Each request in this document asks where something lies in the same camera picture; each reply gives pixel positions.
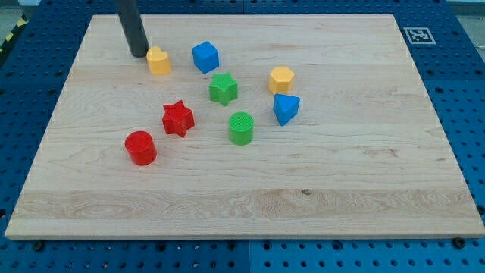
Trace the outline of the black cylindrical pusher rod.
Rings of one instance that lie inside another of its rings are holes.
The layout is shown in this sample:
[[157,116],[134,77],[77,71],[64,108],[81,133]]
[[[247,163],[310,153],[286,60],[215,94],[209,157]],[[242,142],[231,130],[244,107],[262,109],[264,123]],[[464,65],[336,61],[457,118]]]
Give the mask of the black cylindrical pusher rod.
[[137,0],[114,0],[124,35],[133,57],[144,58],[149,42],[139,13]]

